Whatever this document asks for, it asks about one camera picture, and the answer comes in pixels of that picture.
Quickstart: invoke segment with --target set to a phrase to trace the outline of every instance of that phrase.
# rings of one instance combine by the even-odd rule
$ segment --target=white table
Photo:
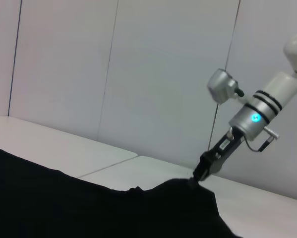
[[[173,178],[189,178],[192,170],[149,157],[137,157],[81,177],[116,190],[143,190]],[[202,186],[215,192],[218,209],[231,230],[244,238],[297,238],[297,200],[216,176]]]
[[[12,117],[0,117],[0,149],[77,178],[137,156]]]

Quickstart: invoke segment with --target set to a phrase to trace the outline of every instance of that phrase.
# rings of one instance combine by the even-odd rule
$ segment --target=white wall
[[[242,0],[231,48],[228,71],[246,93],[253,94],[275,72],[292,69],[283,54],[287,39],[297,33],[297,0]],[[228,130],[240,107],[219,107],[213,143]],[[223,165],[221,176],[297,199],[297,96],[270,124],[281,138],[263,153],[243,144]],[[261,135],[258,148],[268,136]]]
[[[0,116],[8,113],[20,0],[0,0]]]
[[[194,166],[225,67],[238,0],[120,0],[99,141]]]
[[[96,139],[118,0],[24,0],[10,115]]]

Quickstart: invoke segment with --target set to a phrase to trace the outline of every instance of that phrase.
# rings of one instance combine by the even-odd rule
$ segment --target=black cloth
[[[191,189],[186,179],[148,191],[115,191],[0,150],[0,237],[7,235],[235,237],[219,216],[214,193]]]

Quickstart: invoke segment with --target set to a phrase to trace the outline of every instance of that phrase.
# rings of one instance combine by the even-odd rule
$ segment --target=wall seam
[[[107,88],[107,82],[108,82],[108,76],[109,76],[110,60],[111,60],[111,53],[112,53],[112,46],[113,46],[113,39],[114,39],[114,32],[115,32],[115,24],[117,22],[118,8],[119,8],[119,0],[118,0],[118,3],[117,3],[117,10],[115,12],[115,20],[114,20],[113,33],[112,33],[110,56],[109,56],[108,69],[107,69],[107,77],[105,79],[104,93],[103,93],[103,97],[102,97],[102,107],[101,107],[101,111],[100,111],[100,121],[99,121],[99,125],[98,125],[98,132],[97,132],[96,141],[99,141],[99,133],[100,133],[101,122],[102,122],[102,114],[103,114],[103,107],[104,107],[105,91],[106,91],[106,88]]]
[[[235,32],[235,29],[236,29],[236,24],[237,24],[237,19],[238,19],[238,11],[239,11],[240,4],[241,4],[241,0],[238,1],[237,14],[236,14],[236,18],[235,18],[235,21],[234,21],[232,37],[231,37],[231,41],[230,41],[230,45],[229,45],[229,50],[228,50],[228,55],[227,55],[227,61],[226,61],[226,65],[224,67],[225,70],[227,70],[227,67],[228,67],[229,56],[230,56],[230,51],[231,51],[231,46],[232,46],[234,32]],[[211,139],[212,139],[212,135],[213,135],[213,130],[214,130],[214,127],[215,127],[215,123],[216,123],[218,108],[219,108],[219,104],[216,105],[216,111],[214,113],[213,124],[212,124],[211,134],[210,134],[210,138],[209,138],[208,150],[210,149],[210,146],[211,146]]]
[[[9,116],[9,112],[10,112],[11,94],[12,94],[12,90],[13,90],[15,62],[16,62],[16,53],[17,53],[17,44],[18,44],[18,33],[19,33],[19,23],[20,23],[20,15],[21,15],[21,7],[22,7],[22,5],[23,5],[23,0],[20,0],[18,25],[17,25],[17,35],[16,35],[16,44],[15,44],[15,53],[14,53],[14,64],[13,64],[13,72],[12,72],[12,76],[11,76],[11,84],[10,84],[10,93],[9,93],[9,103],[8,103],[8,113],[7,113],[7,116]]]

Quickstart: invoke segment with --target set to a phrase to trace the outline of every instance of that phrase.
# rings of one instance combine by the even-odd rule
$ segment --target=silver cylinder
[[[229,124],[241,130],[249,141],[253,141],[262,132],[264,127],[267,126],[264,118],[247,106],[243,106],[231,121],[229,121]]]
[[[262,112],[268,118],[269,121],[272,121],[272,119],[275,118],[275,112],[273,112],[273,110],[263,101],[254,98],[250,104],[254,106],[256,109],[258,109],[260,112]]]

